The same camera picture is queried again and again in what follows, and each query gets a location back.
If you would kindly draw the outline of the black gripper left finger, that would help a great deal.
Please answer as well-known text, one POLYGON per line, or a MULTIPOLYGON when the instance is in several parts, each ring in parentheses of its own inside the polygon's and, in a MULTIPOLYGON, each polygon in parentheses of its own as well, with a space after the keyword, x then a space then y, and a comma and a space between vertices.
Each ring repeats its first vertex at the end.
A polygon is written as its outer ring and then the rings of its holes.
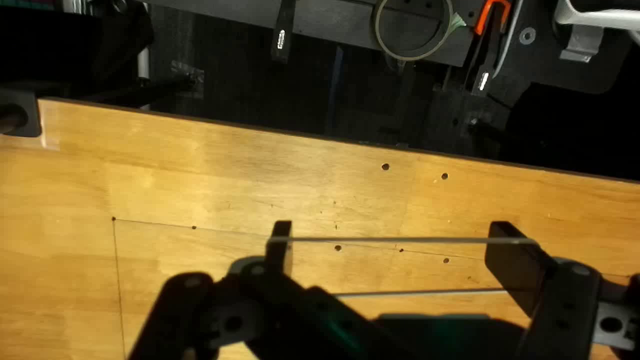
POLYGON ((272 235, 266 243, 266 267, 272 272, 287 274, 290 272, 290 249, 291 249, 291 222, 275 220, 272 235))

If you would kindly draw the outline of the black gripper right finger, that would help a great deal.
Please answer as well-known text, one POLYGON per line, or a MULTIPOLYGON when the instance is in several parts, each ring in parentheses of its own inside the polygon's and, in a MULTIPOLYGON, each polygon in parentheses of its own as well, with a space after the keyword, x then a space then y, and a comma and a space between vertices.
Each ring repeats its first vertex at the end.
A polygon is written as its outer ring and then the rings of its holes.
POLYGON ((531 317, 555 260, 505 220, 487 230, 484 264, 526 317, 531 317))

